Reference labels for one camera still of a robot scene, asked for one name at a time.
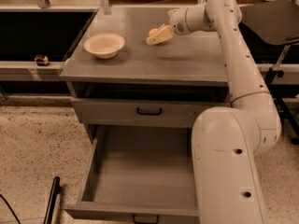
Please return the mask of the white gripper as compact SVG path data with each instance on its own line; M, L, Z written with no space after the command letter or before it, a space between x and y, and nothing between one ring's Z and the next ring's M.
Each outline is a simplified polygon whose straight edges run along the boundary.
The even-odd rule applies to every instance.
M187 35L189 29L186 24L186 8L175 8L168 11L169 24L162 24L158 32L152 36L148 36L146 41L148 45L161 44L176 35Z

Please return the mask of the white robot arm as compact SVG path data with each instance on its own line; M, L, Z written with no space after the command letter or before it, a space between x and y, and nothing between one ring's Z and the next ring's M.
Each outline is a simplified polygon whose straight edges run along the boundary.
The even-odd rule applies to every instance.
M254 157L281 134L278 111L238 24L235 0L207 0L172 9L147 43L215 31L220 39L230 105L209 108L192 127L192 166L200 224L268 224Z

